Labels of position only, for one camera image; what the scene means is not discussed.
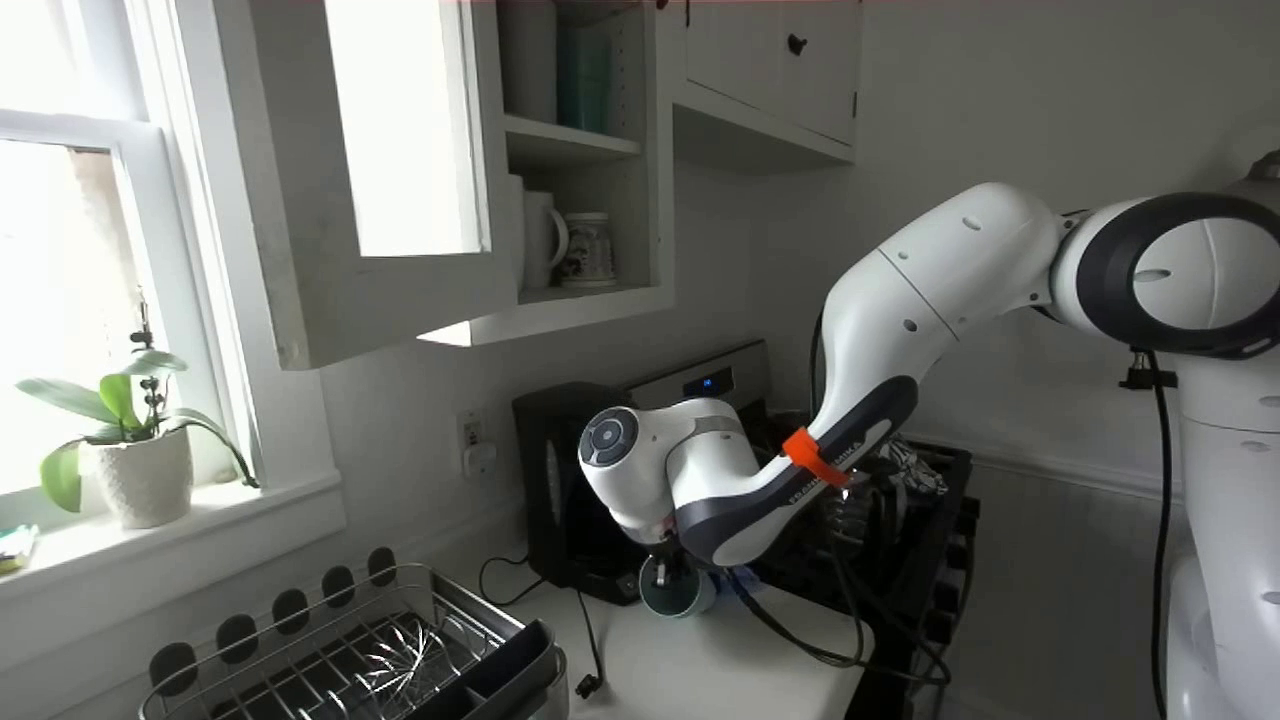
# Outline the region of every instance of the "window sill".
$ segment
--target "window sill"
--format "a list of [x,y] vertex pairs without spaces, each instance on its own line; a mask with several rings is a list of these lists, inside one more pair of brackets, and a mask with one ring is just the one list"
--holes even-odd
[[0,671],[142,618],[348,523],[340,479],[253,493],[199,488],[191,516],[123,534],[106,516],[41,537],[0,582]]

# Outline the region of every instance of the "green leaf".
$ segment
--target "green leaf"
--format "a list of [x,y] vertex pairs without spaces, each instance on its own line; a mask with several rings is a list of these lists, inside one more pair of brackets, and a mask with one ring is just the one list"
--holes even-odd
[[163,416],[147,414],[147,421],[134,429],[134,440],[156,440],[163,432]]
[[120,368],[120,378],[158,378],[158,373],[183,373],[189,365],[173,352],[142,352],[131,365]]
[[255,488],[255,477],[253,477],[249,459],[241,455],[233,438],[210,416],[205,416],[196,409],[173,409],[163,432],[181,432],[181,429],[205,429],[210,440],[221,440],[233,451],[235,472],[245,477],[245,483]]
[[115,416],[115,429],[123,438],[134,438],[140,421],[131,414],[131,380],[110,373],[94,386],[94,397],[106,406],[106,414]]
[[41,488],[56,508],[78,514],[78,440],[42,455]]
[[115,429],[115,414],[83,386],[19,380],[16,389],[34,397],[34,400],[42,400],[42,406],[51,406],[51,409],[65,409],[65,414],[75,414],[75,416],[88,416],[88,421],[98,421],[98,426]]

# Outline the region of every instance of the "white mug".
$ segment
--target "white mug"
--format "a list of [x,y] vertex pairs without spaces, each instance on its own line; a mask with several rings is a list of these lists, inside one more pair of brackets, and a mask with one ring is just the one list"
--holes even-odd
[[617,257],[609,213],[568,213],[568,257],[558,266],[564,287],[617,287]]
[[524,193],[524,273],[519,287],[538,293],[553,268],[568,257],[568,229],[553,193]]

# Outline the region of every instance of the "electrical outlet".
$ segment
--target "electrical outlet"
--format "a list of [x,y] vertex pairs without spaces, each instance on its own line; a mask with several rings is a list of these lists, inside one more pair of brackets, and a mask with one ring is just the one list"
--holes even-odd
[[450,416],[450,472],[489,477],[497,469],[497,445],[483,438],[474,414]]

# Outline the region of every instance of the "orange ring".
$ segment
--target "orange ring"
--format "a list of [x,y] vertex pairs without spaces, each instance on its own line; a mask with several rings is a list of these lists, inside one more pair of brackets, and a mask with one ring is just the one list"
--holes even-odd
[[830,469],[823,459],[823,451],[815,448],[815,440],[806,438],[806,429],[795,429],[789,440],[784,440],[784,455],[803,469],[806,477],[830,483],[830,488],[846,488],[846,472]]

